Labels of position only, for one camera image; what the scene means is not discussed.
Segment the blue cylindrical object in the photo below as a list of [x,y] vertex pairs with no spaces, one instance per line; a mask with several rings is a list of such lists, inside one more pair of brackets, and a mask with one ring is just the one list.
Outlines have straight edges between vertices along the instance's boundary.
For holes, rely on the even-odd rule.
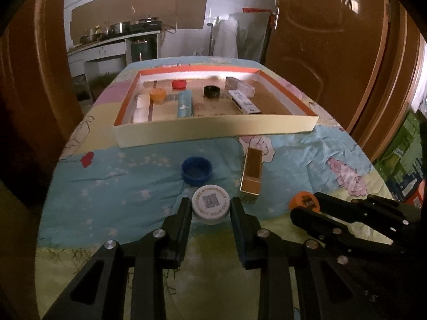
[[183,90],[179,93],[178,118],[193,116],[193,94],[191,90]]
[[204,157],[189,157],[181,165],[182,179],[191,186],[202,186],[212,176],[212,164]]

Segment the tablecloth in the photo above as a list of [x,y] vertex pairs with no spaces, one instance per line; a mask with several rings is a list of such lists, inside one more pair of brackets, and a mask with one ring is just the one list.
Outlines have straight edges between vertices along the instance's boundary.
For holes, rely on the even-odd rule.
[[[230,64],[260,68],[319,115],[311,133],[257,135],[164,143],[121,149],[112,125],[141,69],[176,64]],[[195,188],[181,179],[181,163],[203,156],[213,165],[210,183],[237,196],[248,146],[263,150],[261,194],[245,211],[284,239],[303,242],[288,202],[302,190],[341,199],[376,194],[391,198],[357,143],[318,104],[264,66],[241,59],[175,57],[127,66],[104,90],[67,143],[44,205],[35,259],[40,315],[107,240],[128,243],[159,228]],[[358,237],[390,242],[355,223]],[[168,319],[256,319],[259,271],[241,267],[229,219],[215,226],[193,220],[186,257],[178,272],[164,272]],[[126,300],[125,318],[129,316]]]

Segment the bolt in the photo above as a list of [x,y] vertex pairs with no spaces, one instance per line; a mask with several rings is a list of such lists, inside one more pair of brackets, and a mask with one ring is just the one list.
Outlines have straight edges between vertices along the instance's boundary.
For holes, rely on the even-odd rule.
[[270,231],[267,229],[259,229],[257,231],[257,236],[262,238],[267,238],[268,236],[270,236]]
[[104,247],[107,249],[113,249],[116,245],[117,245],[117,242],[112,239],[104,243]]
[[310,249],[313,249],[313,250],[315,250],[315,249],[317,249],[319,247],[319,243],[316,242],[316,241],[314,241],[313,239],[308,240],[305,243],[305,245],[306,245],[307,248],[310,248]]
[[153,236],[156,238],[162,238],[166,235],[166,231],[162,229],[157,229],[153,231]]
[[340,256],[337,257],[337,262],[340,265],[346,265],[346,264],[349,263],[349,258],[347,256],[340,255]]

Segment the brown door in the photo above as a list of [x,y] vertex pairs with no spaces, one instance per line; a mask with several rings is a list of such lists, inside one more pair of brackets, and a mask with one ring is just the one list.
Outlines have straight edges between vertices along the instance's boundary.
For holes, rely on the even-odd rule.
[[386,43],[388,0],[277,0],[266,66],[351,131]]

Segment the cardboard on wall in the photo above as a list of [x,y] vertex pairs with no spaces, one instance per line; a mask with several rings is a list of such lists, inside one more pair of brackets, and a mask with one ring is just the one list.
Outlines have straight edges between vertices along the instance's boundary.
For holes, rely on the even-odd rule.
[[90,29],[104,25],[107,17],[107,0],[93,0],[71,11],[70,35],[74,44]]
[[101,25],[110,26],[120,22],[133,22],[132,0],[107,0],[107,21]]
[[178,0],[178,29],[203,29],[206,0]]
[[176,27],[176,6],[178,0],[132,0],[134,19],[158,17],[163,25]]

